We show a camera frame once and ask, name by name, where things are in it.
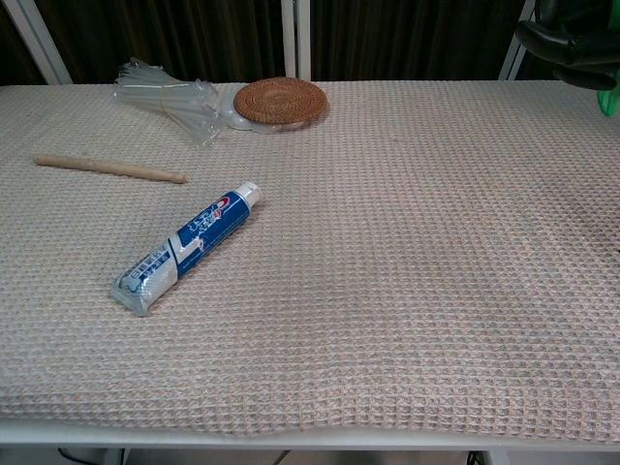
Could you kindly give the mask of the bag of clear plastic sticks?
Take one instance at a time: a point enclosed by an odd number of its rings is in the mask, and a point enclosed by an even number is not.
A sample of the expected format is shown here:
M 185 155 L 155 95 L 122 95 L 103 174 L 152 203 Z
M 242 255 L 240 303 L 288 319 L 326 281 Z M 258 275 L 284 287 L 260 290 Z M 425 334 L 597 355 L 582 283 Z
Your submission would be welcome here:
M 219 93 L 208 81 L 180 80 L 132 57 L 119 68 L 114 85 L 117 101 L 163 114 L 201 146 L 214 142 L 224 127 Z

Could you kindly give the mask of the blue white toothpaste tube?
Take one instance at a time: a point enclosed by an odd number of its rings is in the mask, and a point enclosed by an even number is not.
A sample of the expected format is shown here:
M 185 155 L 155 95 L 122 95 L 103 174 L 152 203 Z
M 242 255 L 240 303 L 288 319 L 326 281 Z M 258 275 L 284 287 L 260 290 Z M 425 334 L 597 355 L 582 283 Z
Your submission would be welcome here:
M 261 189 L 250 181 L 224 194 L 120 274 L 110 295 L 134 315 L 144 316 L 157 299 L 235 232 L 262 198 Z

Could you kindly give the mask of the round woven rattan coaster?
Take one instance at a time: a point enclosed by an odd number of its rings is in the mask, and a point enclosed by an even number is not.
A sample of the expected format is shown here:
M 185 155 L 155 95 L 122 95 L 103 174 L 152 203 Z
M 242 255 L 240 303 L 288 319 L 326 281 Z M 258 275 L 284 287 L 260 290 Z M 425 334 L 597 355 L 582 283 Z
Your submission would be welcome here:
M 306 123 L 327 107 L 325 92 L 312 82 L 294 77 L 271 77 L 244 85 L 233 98 L 244 118 L 267 125 Z

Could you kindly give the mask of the beige waffle tablecloth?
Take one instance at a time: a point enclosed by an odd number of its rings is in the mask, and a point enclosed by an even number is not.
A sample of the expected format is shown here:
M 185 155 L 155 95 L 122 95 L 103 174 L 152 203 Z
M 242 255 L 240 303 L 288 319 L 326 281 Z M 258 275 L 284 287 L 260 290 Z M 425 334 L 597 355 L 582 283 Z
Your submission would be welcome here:
M 317 124 L 199 147 L 108 86 L 0 89 L 0 419 L 620 446 L 620 115 L 554 81 L 324 91 Z M 144 316 L 110 295 L 246 181 Z

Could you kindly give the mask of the thin wooden stick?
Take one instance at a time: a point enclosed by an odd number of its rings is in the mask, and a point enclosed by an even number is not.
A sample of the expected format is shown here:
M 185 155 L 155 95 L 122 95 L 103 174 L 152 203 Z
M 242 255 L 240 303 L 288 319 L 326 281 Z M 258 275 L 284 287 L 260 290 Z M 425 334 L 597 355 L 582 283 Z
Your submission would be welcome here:
M 117 162 L 96 161 L 59 155 L 36 155 L 34 157 L 34 162 L 40 166 L 60 169 L 109 173 L 175 184 L 184 184 L 187 182 L 186 176 L 180 173 Z

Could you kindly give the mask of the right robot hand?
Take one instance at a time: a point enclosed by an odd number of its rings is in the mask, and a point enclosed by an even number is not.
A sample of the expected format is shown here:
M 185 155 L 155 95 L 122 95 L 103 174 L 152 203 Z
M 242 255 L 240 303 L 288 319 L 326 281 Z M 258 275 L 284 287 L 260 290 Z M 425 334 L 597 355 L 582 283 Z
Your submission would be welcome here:
M 610 24 L 615 0 L 535 0 L 535 18 L 521 20 L 515 36 L 553 65 L 567 84 L 612 91 L 620 71 L 620 25 Z

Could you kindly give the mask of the white frame post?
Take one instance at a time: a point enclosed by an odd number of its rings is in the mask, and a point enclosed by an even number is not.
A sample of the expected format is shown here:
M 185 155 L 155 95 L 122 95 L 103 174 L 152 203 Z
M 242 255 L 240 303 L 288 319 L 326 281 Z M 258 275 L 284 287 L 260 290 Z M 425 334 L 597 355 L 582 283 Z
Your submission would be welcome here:
M 35 0 L 1 1 L 46 83 L 73 84 Z
M 524 4 L 519 16 L 519 21 L 533 20 L 535 18 L 536 0 L 524 0 Z M 502 68 L 499 80 L 515 80 L 520 70 L 526 49 L 520 44 L 515 35 L 512 35 Z
M 285 73 L 310 81 L 311 0 L 280 0 Z

